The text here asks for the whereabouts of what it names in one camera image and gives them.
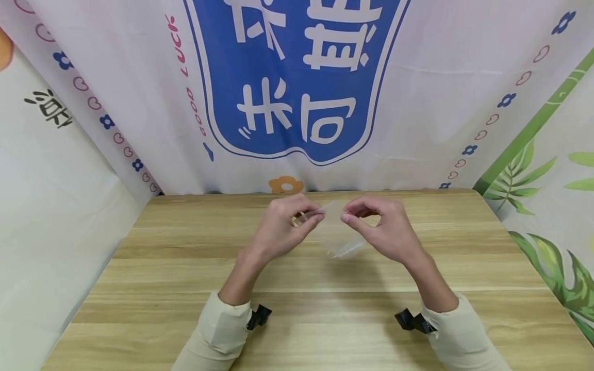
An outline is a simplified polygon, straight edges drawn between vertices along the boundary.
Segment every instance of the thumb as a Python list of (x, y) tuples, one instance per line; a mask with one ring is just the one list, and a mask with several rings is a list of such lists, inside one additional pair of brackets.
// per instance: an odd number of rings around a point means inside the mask
[(361, 219), (357, 218), (352, 214), (342, 214), (340, 216), (340, 220), (342, 220), (345, 224), (349, 227), (353, 228), (357, 232), (363, 236), (366, 240), (370, 237), (373, 227), (367, 224), (366, 222), (362, 221)]
[(297, 231), (301, 236), (301, 239), (307, 237), (307, 235), (317, 227), (318, 223), (324, 218), (324, 214), (317, 214), (307, 219), (303, 224), (297, 227)]

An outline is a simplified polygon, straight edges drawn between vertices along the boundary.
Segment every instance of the chinese character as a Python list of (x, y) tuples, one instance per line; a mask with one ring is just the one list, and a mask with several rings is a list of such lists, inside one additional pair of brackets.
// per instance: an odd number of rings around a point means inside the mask
[[(266, 5), (271, 5), (274, 0), (263, 0)], [(274, 35), (272, 24), (278, 27), (286, 27), (286, 17), (284, 13), (274, 12), (262, 6), (261, 0), (224, 0), (225, 4), (231, 7), (233, 13), (233, 25), (235, 26), (235, 39), (238, 43), (245, 43), (245, 35), (253, 39), (264, 32), (266, 32), (266, 43), (268, 48), (274, 50), (279, 54), (280, 59), (285, 58), (285, 54), (280, 48), (279, 42)], [(256, 22), (249, 26), (247, 30), (244, 26), (243, 8), (257, 9), (262, 13), (264, 28), (261, 22)]]
[(34, 91), (35, 100), (25, 98), (24, 101), (30, 104), (38, 104), (39, 109), (45, 121), (53, 120), (58, 125), (58, 129), (62, 126), (67, 126), (72, 123), (72, 117), (67, 112), (67, 108), (63, 107), (56, 98), (53, 97), (53, 91), (48, 89), (47, 93), (42, 91)]
[[(303, 94), (301, 96), (301, 137), (304, 141), (308, 141), (307, 138), (307, 129), (308, 129), (308, 122), (309, 122), (309, 111), (318, 110), (318, 109), (329, 109), (329, 108), (338, 108), (338, 107), (348, 107), (349, 111), (346, 114), (345, 118), (351, 117), (353, 111), (355, 110), (356, 100), (354, 97), (351, 98), (344, 98), (344, 99), (333, 99), (333, 100), (319, 100), (319, 101), (311, 101), (309, 98), (309, 94)], [(323, 138), (320, 136), (320, 130), (324, 125), (336, 125), (336, 132), (329, 138)], [(311, 136), (310, 139), (312, 142), (319, 143), (319, 144), (330, 144), (339, 137), (340, 133), (342, 132), (342, 128), (345, 124), (345, 120), (340, 116), (333, 116), (333, 117), (325, 117), (321, 119), (317, 119), (313, 126), (311, 127)]]
[[(338, 31), (327, 29), (318, 23), (315, 27), (305, 29), (305, 37), (314, 42), (312, 53), (303, 57), (303, 62), (312, 69), (324, 67), (349, 67), (357, 70), (359, 63), (364, 67), (369, 61), (367, 53), (363, 53), (363, 45), (373, 37), (376, 26), (367, 26), (367, 22), (380, 19), (381, 7), (371, 9), (371, 0), (361, 0), (359, 9), (346, 9), (347, 0), (334, 0), (331, 7), (322, 6), (322, 0), (309, 0), (307, 15), (315, 20), (333, 21), (341, 23), (363, 23), (358, 31)], [(331, 43), (323, 54), (324, 43)], [(351, 45), (355, 50), (351, 56)], [(338, 47), (342, 46), (340, 56)]]
[[(279, 85), (276, 87), (274, 91), (274, 98), (281, 99), (285, 95), (286, 91), (286, 84), (285, 81), (281, 78), (279, 81)], [(289, 129), (291, 127), (291, 122), (285, 115), (285, 111), (293, 112), (293, 109), (290, 105), (286, 103), (276, 102), (270, 103), (270, 82), (267, 77), (262, 79), (262, 104), (259, 106), (254, 106), (252, 101), (252, 87), (248, 84), (244, 85), (244, 102), (239, 103), (237, 105), (237, 109), (241, 112), (245, 112), (245, 116), (248, 120), (248, 129), (255, 131), (256, 130), (256, 123), (255, 123), (255, 115), (262, 114), (264, 115), (264, 122), (266, 123), (266, 134), (273, 134), (274, 127), (272, 126), (272, 113), (276, 116), (276, 118), (280, 121), (280, 123), (285, 127), (285, 129)], [(239, 133), (244, 137), (249, 137), (242, 132), (242, 129), (239, 129)]]

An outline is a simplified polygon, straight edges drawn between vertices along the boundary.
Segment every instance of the hand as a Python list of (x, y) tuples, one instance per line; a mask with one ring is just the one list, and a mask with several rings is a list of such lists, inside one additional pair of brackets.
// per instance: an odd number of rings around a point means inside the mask
[[(408, 265), (426, 255), (401, 203), (365, 195), (346, 204), (344, 212), (340, 219), (386, 258)], [(381, 217), (375, 227), (360, 219), (370, 215)]]
[(266, 262), (289, 253), (324, 219), (324, 214), (312, 216), (299, 227), (293, 224), (293, 217), (319, 208), (304, 194), (272, 200), (247, 250)]

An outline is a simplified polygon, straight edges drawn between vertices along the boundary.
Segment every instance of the black clip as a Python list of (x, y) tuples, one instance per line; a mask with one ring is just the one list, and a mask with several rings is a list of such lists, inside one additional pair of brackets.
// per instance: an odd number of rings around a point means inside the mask
[(412, 316), (411, 312), (406, 308), (400, 313), (394, 315), (396, 320), (400, 324), (402, 329), (407, 331), (412, 331), (417, 329), (421, 331), (423, 334), (430, 334), (432, 332), (437, 331), (427, 320), (423, 317), (422, 314), (417, 314), (416, 316)]
[(248, 325), (246, 328), (249, 331), (252, 331), (256, 326), (264, 326), (266, 322), (268, 322), (268, 317), (272, 313), (272, 310), (266, 308), (265, 306), (258, 305), (258, 309), (254, 312), (252, 311), (252, 317), (249, 319)]

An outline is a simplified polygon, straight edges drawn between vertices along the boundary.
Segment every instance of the wood grain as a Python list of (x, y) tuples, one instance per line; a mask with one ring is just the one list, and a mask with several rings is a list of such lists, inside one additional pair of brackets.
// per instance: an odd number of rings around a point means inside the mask
[[(401, 200), (452, 288), (514, 370), (591, 370), (594, 350), (474, 191), (373, 192)], [(360, 192), (317, 192), (320, 204)], [(211, 291), (277, 196), (162, 196), (148, 204), (43, 370), (169, 370)], [(406, 271), (366, 246), (328, 259), (308, 238), (272, 262), (252, 303), (274, 310), (233, 370), (441, 370), (393, 315), (420, 307)]]

